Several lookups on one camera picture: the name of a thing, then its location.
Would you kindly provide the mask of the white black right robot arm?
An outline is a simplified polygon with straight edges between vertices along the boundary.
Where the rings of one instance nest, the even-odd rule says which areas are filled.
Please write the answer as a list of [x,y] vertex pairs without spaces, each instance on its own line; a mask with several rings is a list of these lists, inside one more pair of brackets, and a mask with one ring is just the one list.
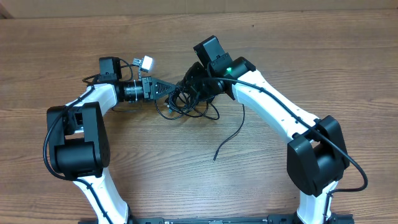
[[353,223],[352,215],[333,213],[331,196],[349,161],[336,119],[319,119],[293,104],[272,87],[247,59],[233,60],[215,36],[194,46],[199,61],[185,74],[182,85],[207,100],[226,93],[255,111],[287,145],[287,172],[300,191],[293,214],[270,214],[265,223]]

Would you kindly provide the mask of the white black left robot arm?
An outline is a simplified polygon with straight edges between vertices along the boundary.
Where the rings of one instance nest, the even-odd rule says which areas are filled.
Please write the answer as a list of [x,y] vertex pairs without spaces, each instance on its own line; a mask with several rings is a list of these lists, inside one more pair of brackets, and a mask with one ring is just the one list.
[[83,79],[88,86],[77,99],[47,110],[43,158],[49,172],[71,181],[84,193],[96,213],[96,223],[134,223],[130,206],[111,178],[110,146],[103,117],[123,101],[154,101],[176,89],[152,77],[123,80],[124,67],[148,72],[152,58],[101,57],[99,73]]

